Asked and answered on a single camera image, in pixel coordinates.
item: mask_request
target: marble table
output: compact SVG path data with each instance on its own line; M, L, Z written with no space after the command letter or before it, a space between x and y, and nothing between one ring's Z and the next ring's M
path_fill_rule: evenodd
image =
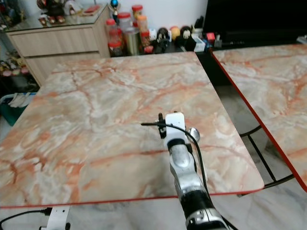
M211 194L263 188L198 58L174 53L60 64L0 147L0 206L176 197L158 130L140 125L175 110L201 133Z
M213 55L307 191L307 46L233 49Z

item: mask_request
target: cabinet drawer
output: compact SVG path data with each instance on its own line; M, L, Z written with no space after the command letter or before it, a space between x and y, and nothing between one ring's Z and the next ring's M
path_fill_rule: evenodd
M92 28L12 35L24 57L98 51Z
M41 86L44 84L45 79L50 75L50 73L55 69L58 63L64 61L74 61L74 60L87 60L87 59L98 59L100 58L99 53L86 53L86 54L72 54L72 55L60 55L52 57L33 57L26 58L26 63L29 66L32 74Z

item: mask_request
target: black cable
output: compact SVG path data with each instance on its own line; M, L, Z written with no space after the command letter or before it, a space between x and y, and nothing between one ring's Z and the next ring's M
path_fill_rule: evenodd
M12 219L12 218L24 215L24 214L29 214L29 213L43 213L43 214L45 214L45 216L50 216L51 210L52 210L51 207L47 207L47 208L42 209L42 210L26 211L26 212L18 213L18 214L14 215L14 216L7 217L7 218L5 218L5 219L0 221L0 230L3 230L2 223L6 222L9 219Z
M164 124L164 123L159 123L159 122L152 122L152 123L141 123L141 126L158 126L158 127L171 127L171 128L175 128L175 129L178 129L178 130L184 132L186 135L188 135L193 140L193 142L194 142L194 144L196 146L196 149L197 149L198 157L200 159L201 176L202 176L202 180L203 180L203 185L204 185L204 187L206 189L206 192L208 193L209 200L211 201L211 203L213 203L212 200L211 200L208 188L207 188L207 184L206 184L205 169L204 169L203 162L202 162L201 150L200 150L200 147L198 146L198 143L195 140L195 138L188 131L186 131L186 130L178 127L178 126L174 126L173 124ZM237 230L237 228L233 224L231 224L227 219L225 219L223 216L222 216L222 218L223 218L223 220L225 221L225 223L229 227L231 227L234 230Z

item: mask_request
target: tiled floor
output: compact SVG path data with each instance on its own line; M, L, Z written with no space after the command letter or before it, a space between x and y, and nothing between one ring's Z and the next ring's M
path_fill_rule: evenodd
M239 95L231 87L219 87L219 96L239 133L258 125ZM252 135L276 178L290 171L268 143L263 130ZM270 177L247 138L243 139L265 183ZM213 196L216 208L240 230L307 229L307 194L295 179L243 197ZM25 209L0 210L0 219ZM71 230L185 230L185 219L177 199L72 206ZM29 214L5 223L4 230L35 230L47 223L41 214Z

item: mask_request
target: red table edge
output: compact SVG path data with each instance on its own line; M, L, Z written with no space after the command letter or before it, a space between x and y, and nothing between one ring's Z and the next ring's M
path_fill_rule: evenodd
M210 194L210 196L250 194L250 193L261 191L263 187L256 189L256 190L250 190L250 191L244 191L244 192L213 193L213 194ZM178 196L169 195L169 196L136 198L136 199L125 199L125 200L108 200L108 201L93 201L93 202L80 202L80 203L50 204L50 205L0 206L0 208L12 209L12 208L29 208L29 207L55 207L55 206L67 206L67 205L95 205L95 204L122 203L122 202L130 202L130 201L157 200L157 199L168 199L168 198L178 199Z
M265 133L268 135L268 137L270 138L270 140L272 141L272 143L274 144L274 146L277 148L277 150L279 151L281 157L283 158L284 162L288 165L289 169L291 170L291 172L293 173L293 175L295 176L296 180L298 181L298 183L301 185L302 189L305 190L305 192L307 192L307 185L305 184L305 182L302 180L302 178L299 176L298 172L295 170L294 166L291 164L291 162L289 161L289 159L287 158L286 154L283 152L283 150L280 148L280 146L278 145L277 141L274 139L274 137L272 136L272 134L269 132L269 130L266 128L266 126L264 125L264 123L261 121L261 119L259 118L259 116L256 114L256 112L254 111L254 109L251 107L251 105L248 103L247 99L244 97L243 93L240 91L240 89L236 86L236 84L232 81L232 79L230 78L230 76L228 75L228 73L226 72L226 70L224 69L224 67L221 65L221 63L219 62L219 60L216 58L216 56L214 55L214 53L212 51L211 55L214 58L214 60L216 61L216 63L219 65L219 67L221 68L221 70L224 72L224 74L226 75L226 77L229 79L229 81L231 82L231 84L233 85L233 87L236 89L236 91L240 94L241 98L243 99L243 101L245 102L245 104L248 106L249 110L252 112L252 114L254 115L254 117L256 118L256 120L259 122L259 124L261 125L261 127L263 128L263 130L265 131Z

